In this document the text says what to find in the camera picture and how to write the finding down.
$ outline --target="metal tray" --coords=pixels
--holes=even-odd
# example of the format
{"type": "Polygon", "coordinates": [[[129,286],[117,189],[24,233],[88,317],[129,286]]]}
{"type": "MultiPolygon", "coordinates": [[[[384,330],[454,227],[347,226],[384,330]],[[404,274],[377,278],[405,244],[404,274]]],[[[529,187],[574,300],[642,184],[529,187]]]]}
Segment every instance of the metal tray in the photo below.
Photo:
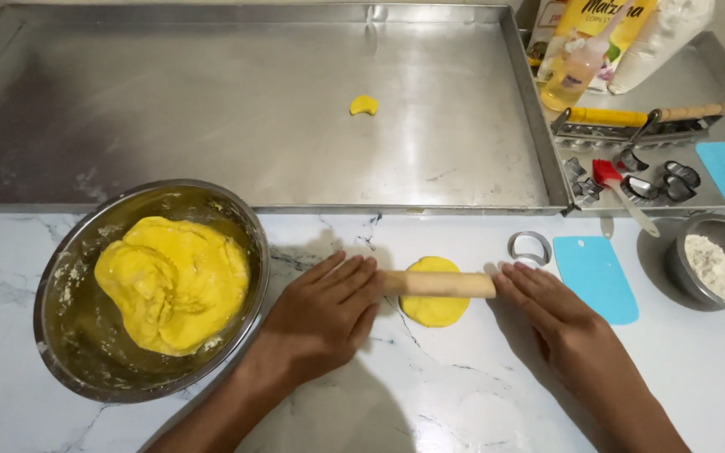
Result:
{"type": "MultiPolygon", "coordinates": [[[[648,112],[656,108],[697,106],[724,101],[725,49],[712,32],[705,31],[628,94],[614,96],[587,93],[579,102],[579,107],[648,112]]],[[[545,114],[548,118],[556,116],[549,110],[546,110],[545,114]]],[[[710,128],[708,138],[700,141],[725,142],[725,117],[710,128]]],[[[557,146],[557,149],[560,162],[578,157],[589,177],[592,176],[592,159],[611,160],[622,150],[611,147],[578,149],[578,147],[563,146],[557,146]]],[[[631,173],[632,176],[659,183],[662,164],[668,160],[675,160],[697,170],[702,179],[701,186],[696,190],[696,196],[684,203],[676,206],[641,206],[649,215],[664,217],[688,216],[702,212],[725,213],[725,199],[696,153],[695,143],[637,149],[634,150],[634,154],[650,164],[650,168],[643,172],[631,173]]],[[[569,216],[628,215],[617,196],[606,190],[600,194],[599,201],[571,210],[569,216]]]]}
{"type": "Polygon", "coordinates": [[[0,211],[180,177],[261,212],[570,202],[507,6],[0,10],[0,211]],[[376,116],[349,115],[359,94],[376,116]]]}

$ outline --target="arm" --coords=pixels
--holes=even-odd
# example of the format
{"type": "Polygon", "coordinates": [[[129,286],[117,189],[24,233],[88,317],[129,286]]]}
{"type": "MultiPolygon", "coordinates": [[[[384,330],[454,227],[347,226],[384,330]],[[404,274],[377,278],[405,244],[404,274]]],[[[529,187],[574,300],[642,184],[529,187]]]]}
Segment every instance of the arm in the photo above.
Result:
{"type": "Polygon", "coordinates": [[[623,448],[690,452],[609,324],[559,279],[516,263],[494,283],[539,333],[554,374],[623,448]]]}
{"type": "Polygon", "coordinates": [[[237,368],[148,453],[234,451],[299,385],[348,363],[374,323],[381,281],[373,258],[344,252],[289,284],[237,368]]]}

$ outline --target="bowl of flour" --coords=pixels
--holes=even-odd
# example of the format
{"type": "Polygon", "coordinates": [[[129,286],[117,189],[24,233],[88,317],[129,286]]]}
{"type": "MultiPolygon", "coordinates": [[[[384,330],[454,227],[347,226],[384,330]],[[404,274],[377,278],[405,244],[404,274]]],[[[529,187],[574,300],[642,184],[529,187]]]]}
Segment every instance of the bowl of flour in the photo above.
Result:
{"type": "Polygon", "coordinates": [[[725,216],[696,215],[685,221],[666,254],[670,280],[684,293],[725,309],[725,216]]]}

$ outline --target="red silicone brush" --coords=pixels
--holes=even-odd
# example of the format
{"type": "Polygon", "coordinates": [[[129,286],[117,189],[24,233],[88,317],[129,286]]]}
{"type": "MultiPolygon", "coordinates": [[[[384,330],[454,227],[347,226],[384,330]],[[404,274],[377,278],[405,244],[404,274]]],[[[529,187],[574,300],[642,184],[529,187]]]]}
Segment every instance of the red silicone brush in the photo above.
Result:
{"type": "Polygon", "coordinates": [[[654,238],[659,237],[659,229],[657,226],[639,209],[639,206],[634,204],[634,201],[629,200],[629,197],[626,196],[623,189],[619,186],[619,183],[623,182],[623,177],[619,176],[619,172],[615,170],[611,162],[601,159],[592,160],[592,176],[595,177],[595,181],[598,184],[614,189],[619,197],[619,201],[623,202],[625,209],[629,210],[629,214],[639,223],[639,226],[643,230],[654,238]]]}

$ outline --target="round cookie cutter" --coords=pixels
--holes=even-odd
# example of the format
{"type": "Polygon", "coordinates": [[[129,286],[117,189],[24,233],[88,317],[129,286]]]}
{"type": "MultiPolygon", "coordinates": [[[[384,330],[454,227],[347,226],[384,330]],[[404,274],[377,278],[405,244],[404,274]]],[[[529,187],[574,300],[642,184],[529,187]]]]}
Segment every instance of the round cookie cutter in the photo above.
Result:
{"type": "Polygon", "coordinates": [[[550,242],[547,238],[537,232],[518,232],[514,233],[514,235],[509,239],[509,255],[514,260],[526,258],[536,262],[539,266],[544,267],[547,264],[550,264],[550,257],[553,255],[553,248],[550,247],[550,242]],[[516,240],[522,236],[528,236],[538,241],[541,244],[541,247],[545,249],[545,256],[541,257],[534,253],[517,253],[514,246],[516,245],[516,240]]]}

